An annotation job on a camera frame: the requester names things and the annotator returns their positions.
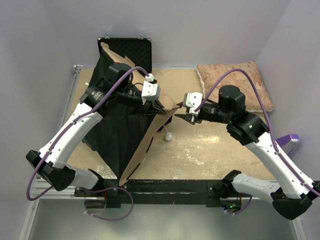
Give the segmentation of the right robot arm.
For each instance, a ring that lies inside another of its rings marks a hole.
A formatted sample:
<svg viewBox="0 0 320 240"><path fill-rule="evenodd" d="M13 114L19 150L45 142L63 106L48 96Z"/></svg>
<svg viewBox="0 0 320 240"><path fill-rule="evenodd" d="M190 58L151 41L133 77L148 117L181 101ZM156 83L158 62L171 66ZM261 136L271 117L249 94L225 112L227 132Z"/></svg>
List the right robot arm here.
<svg viewBox="0 0 320 240"><path fill-rule="evenodd" d="M275 182L257 179L232 170L222 179L221 197L237 193L264 200L284 218L294 220L304 214L320 192L320 183L305 175L273 142L271 131L256 114L246 111L245 95L234 85L223 86L218 101L202 103L203 95L188 92L177 106L186 109L177 117L195 125L202 121L226 124L232 138L250 150L274 176Z"/></svg>

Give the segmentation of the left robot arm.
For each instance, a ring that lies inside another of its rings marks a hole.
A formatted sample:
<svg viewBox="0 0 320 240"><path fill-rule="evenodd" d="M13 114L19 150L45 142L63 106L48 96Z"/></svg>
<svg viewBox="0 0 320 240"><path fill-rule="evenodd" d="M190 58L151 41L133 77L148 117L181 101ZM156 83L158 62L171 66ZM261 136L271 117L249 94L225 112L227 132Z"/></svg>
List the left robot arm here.
<svg viewBox="0 0 320 240"><path fill-rule="evenodd" d="M99 196L104 184L91 170L68 164L71 154L89 131L118 104L135 107L144 114L165 114L161 105L161 88L156 78L140 67L114 63L105 77L88 87L81 96L71 117L55 136L40 150L30 150L26 159L33 167L27 190L36 175L45 179L51 189L62 191L69 186L85 188L92 196Z"/></svg>

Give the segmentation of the beige and black pet tent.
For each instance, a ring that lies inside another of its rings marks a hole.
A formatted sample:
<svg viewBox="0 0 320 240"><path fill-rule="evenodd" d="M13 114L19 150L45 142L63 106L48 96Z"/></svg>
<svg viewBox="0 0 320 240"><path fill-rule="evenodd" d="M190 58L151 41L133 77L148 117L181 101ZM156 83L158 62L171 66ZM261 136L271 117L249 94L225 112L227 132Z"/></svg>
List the beige and black pet tent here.
<svg viewBox="0 0 320 240"><path fill-rule="evenodd" d="M115 63L136 66L128 57L121 57L103 43L88 87L105 77L108 68ZM119 103L83 139L111 168L120 185L127 182L145 159L156 132L172 120L178 109L175 101L162 89L159 101L164 106L165 115L144 115L133 106Z"/></svg>

